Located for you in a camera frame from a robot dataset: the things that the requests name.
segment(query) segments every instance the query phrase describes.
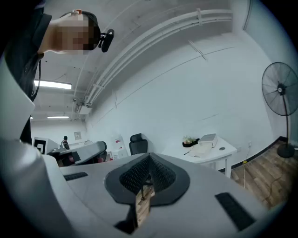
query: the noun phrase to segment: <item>black strap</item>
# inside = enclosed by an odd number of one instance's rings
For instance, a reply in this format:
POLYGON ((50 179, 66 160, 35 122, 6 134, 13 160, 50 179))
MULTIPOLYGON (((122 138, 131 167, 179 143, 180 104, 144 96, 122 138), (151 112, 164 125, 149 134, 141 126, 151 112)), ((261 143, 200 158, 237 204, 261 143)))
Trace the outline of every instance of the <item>black strap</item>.
POLYGON ((220 193, 215 195, 215 198, 239 231, 244 230, 255 222, 255 219, 229 193, 220 193))
POLYGON ((70 181, 78 178, 83 178, 85 176, 88 176, 85 172, 79 172, 79 173, 64 175, 64 178, 66 181, 70 181))
POLYGON ((37 88, 36 88, 36 92, 35 92, 35 94, 34 94, 34 95, 32 96, 32 98, 31 98, 31 101, 34 101, 34 100, 35 100, 36 95, 37 95, 38 90, 39 90, 39 85, 40 85, 40 83, 41 83, 41 60, 39 61, 38 65, 39 65, 39 67, 38 67, 38 73, 39 73, 38 86, 37 86, 37 88))

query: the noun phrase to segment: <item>wooden floor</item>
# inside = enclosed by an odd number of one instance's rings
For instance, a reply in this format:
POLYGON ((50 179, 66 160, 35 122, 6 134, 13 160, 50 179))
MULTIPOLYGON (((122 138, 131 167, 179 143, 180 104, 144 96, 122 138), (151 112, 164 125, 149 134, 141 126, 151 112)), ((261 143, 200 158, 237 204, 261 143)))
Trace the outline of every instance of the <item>wooden floor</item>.
MULTIPOLYGON (((243 166, 232 170, 231 179, 244 187, 259 199, 267 208, 272 208, 287 200, 292 183, 298 173, 298 151, 289 159, 277 155, 276 149, 283 142, 243 166)), ((154 196, 152 186, 144 186, 145 200, 141 200, 141 192, 136 197, 136 213, 138 224, 144 222, 149 213, 150 198, 154 196)))

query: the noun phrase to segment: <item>paper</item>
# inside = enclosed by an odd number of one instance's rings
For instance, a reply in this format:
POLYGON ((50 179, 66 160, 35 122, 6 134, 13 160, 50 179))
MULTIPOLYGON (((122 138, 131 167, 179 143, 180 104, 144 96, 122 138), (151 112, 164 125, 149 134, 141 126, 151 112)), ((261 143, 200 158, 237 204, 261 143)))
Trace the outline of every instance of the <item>paper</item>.
POLYGON ((194 145, 191 149, 191 151, 189 152, 190 156, 193 157, 201 157, 204 158, 207 156, 207 154, 209 153, 209 151, 212 148, 212 143, 203 143, 203 144, 197 144, 194 145))

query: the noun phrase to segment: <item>ceiling light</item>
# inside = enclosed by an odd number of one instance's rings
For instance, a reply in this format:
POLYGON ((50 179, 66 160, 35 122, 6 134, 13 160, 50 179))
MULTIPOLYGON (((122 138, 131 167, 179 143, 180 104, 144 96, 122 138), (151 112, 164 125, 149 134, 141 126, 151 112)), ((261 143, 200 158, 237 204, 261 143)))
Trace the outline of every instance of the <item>ceiling light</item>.
MULTIPOLYGON (((35 86, 38 86, 38 80, 34 80, 34 84, 35 86)), ((41 80, 40 87, 56 87, 63 89, 71 89, 71 84, 41 80)))
POLYGON ((66 119, 66 118, 69 118, 69 116, 48 116, 47 118, 49 119, 66 119))

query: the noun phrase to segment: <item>person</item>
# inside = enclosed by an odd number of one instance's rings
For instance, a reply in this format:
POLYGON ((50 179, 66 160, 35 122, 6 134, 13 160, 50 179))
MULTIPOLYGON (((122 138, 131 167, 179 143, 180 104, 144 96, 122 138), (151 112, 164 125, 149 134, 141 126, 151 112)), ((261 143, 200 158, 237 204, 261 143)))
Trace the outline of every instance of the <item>person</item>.
POLYGON ((67 136, 64 136, 63 137, 63 141, 61 142, 62 145, 64 145, 64 148, 69 150, 69 145, 68 145, 68 142, 67 142, 67 136))
MULTIPOLYGON (((30 20, 16 32, 5 48, 7 66, 24 93, 34 101, 38 88, 33 93, 33 84, 39 63, 44 53, 85 54, 96 48, 101 32, 97 18, 90 12, 72 10, 56 20, 43 13, 38 5, 30 20)), ((32 144, 30 119, 28 119, 20 140, 32 144)))

